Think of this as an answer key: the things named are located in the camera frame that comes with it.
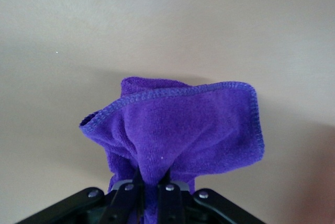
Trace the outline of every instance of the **microfiber cloth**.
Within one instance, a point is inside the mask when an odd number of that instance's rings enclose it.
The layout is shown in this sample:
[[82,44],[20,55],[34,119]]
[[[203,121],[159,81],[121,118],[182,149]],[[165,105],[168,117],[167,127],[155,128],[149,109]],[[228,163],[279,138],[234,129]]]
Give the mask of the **microfiber cloth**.
[[192,193],[197,176],[251,165],[264,153],[256,92],[242,82],[190,86],[128,77],[121,97],[88,115],[80,129],[106,151],[114,173],[109,190],[139,167],[145,224],[157,222],[156,186],[168,169]]

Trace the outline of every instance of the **screw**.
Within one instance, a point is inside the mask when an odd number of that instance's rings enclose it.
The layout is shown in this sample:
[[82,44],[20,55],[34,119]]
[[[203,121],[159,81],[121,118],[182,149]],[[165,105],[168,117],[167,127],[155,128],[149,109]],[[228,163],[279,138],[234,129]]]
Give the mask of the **screw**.
[[174,186],[173,186],[172,184],[169,184],[169,185],[167,185],[167,186],[165,187],[165,189],[166,189],[167,191],[173,191],[173,190],[174,190]]
[[208,193],[206,192],[206,191],[200,191],[199,192],[199,197],[201,198],[201,199],[207,199],[208,198]]
[[94,189],[88,193],[89,198],[94,198],[99,194],[99,191],[97,189]]
[[125,190],[126,191],[130,191],[130,190],[132,190],[134,188],[134,184],[128,184],[128,185],[126,185],[126,187],[125,187]]

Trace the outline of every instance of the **purple cloth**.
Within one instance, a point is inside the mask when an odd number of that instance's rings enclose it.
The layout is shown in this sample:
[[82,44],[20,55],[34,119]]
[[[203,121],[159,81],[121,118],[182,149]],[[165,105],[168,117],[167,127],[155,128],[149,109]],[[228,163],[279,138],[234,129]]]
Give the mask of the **purple cloth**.
[[256,92],[241,82],[190,86],[179,81],[129,77],[121,98],[80,124],[105,148],[119,180],[140,168],[146,186],[144,223],[157,222],[155,186],[171,168],[171,179],[194,191],[195,177],[225,173],[263,157]]

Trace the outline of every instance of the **cloth fold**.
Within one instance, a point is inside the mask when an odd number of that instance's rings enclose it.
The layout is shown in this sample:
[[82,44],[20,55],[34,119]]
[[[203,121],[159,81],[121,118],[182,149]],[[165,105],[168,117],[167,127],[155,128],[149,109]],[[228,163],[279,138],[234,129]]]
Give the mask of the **cloth fold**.
[[116,181],[140,168],[146,185],[145,223],[156,223],[155,186],[171,179],[194,191],[194,180],[251,165],[264,142],[254,88],[242,82],[190,86],[179,81],[128,77],[121,97],[88,115],[85,136],[104,147]]

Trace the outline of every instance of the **bolt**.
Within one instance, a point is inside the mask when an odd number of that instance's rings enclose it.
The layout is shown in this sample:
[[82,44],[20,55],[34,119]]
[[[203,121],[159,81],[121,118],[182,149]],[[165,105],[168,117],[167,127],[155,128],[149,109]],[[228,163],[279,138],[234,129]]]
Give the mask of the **bolt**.
[[167,186],[165,187],[165,189],[166,189],[167,191],[173,191],[173,190],[174,190],[174,186],[173,186],[172,184],[169,184],[169,185],[167,185]]
[[206,192],[206,191],[200,191],[199,192],[199,197],[201,198],[201,199],[207,199],[208,198],[208,193]]
[[126,185],[125,190],[126,190],[126,191],[130,191],[130,190],[132,190],[133,188],[134,188],[134,184],[129,183],[128,185]]
[[97,189],[94,189],[88,193],[89,198],[94,198],[99,194],[99,191]]

